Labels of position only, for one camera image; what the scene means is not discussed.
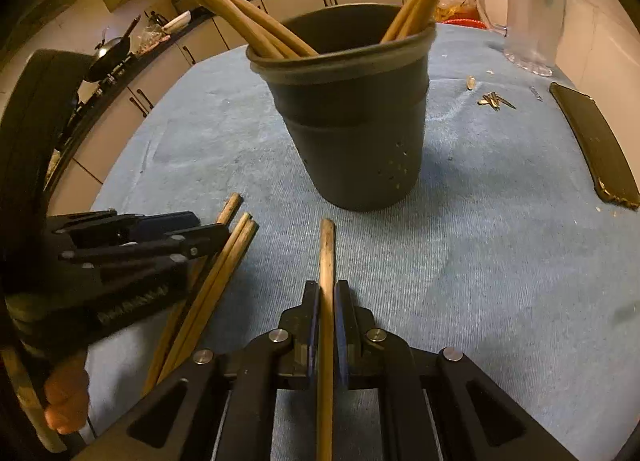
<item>blue tablecloth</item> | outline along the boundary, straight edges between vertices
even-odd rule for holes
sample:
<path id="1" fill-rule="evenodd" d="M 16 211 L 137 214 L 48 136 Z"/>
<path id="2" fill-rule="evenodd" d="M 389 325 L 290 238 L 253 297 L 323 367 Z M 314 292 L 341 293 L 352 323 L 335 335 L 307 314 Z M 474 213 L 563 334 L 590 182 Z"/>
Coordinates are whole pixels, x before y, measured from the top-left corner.
<path id="1" fill-rule="evenodd" d="M 318 195 L 244 48 L 201 62 L 164 96 L 94 208 L 211 222 L 229 193 L 244 195 L 260 231 L 202 337 L 215 351 L 299 303 L 328 216 L 337 276 L 380 326 L 417 348 L 457 346 L 579 459 L 610 460 L 640 414 L 640 219 L 597 198 L 550 80 L 510 64 L 502 42 L 438 25 L 420 179 L 387 210 L 350 213 Z M 517 110 L 478 106 L 492 90 Z M 165 319 L 92 348 L 98 431 L 137 401 Z M 338 397 L 337 460 L 382 458 L 375 398 Z M 272 459 L 312 458 L 312 416 L 308 396 L 278 395 Z"/>

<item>black bucket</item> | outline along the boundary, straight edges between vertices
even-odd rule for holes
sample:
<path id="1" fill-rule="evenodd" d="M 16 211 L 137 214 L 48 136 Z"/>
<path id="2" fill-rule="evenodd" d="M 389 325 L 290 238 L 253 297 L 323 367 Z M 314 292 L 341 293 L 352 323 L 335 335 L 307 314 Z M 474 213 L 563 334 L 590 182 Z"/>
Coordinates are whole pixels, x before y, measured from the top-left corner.
<path id="1" fill-rule="evenodd" d="M 379 44 L 398 10 L 345 4 L 284 22 L 319 56 L 273 60 L 246 52 L 316 189 L 347 210 L 393 205 L 420 172 L 435 28 Z"/>

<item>plastic bag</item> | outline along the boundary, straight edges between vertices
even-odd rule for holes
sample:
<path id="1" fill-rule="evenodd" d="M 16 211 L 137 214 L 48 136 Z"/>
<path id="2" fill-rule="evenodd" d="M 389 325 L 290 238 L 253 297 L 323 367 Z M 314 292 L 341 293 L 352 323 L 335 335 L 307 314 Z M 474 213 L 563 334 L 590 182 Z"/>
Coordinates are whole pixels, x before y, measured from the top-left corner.
<path id="1" fill-rule="evenodd" d="M 436 22 L 446 21 L 455 17 L 475 18 L 476 0 L 440 0 L 436 8 Z"/>
<path id="2" fill-rule="evenodd" d="M 138 36 L 140 45 L 136 53 L 142 55 L 152 48 L 156 47 L 165 37 L 169 37 L 160 26 L 154 22 L 150 22 L 142 33 Z"/>

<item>frying pan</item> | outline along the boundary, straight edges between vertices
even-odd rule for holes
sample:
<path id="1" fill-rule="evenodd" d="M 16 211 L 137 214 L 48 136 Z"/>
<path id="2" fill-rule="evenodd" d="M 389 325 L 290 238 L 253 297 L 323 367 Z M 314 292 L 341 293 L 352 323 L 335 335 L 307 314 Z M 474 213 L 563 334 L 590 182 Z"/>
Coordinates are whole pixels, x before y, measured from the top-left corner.
<path id="1" fill-rule="evenodd" d="M 94 54 L 94 62 L 85 77 L 87 82 L 98 82 L 102 80 L 129 54 L 131 48 L 129 35 L 131 35 L 133 29 L 140 22 L 140 17 L 141 16 L 137 16 L 131 21 L 131 24 L 122 37 L 112 38 L 109 42 L 101 45 L 97 49 Z"/>

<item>human hand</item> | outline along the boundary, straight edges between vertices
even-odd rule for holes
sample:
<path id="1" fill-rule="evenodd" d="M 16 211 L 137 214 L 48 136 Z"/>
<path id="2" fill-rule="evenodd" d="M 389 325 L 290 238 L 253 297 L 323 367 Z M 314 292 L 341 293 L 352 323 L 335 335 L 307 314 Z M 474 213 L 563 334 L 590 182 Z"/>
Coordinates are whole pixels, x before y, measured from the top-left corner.
<path id="1" fill-rule="evenodd" d="M 84 427 L 89 414 L 89 375 L 84 370 L 86 351 L 56 365 L 44 384 L 49 406 L 44 411 L 49 428 L 71 434 Z"/>

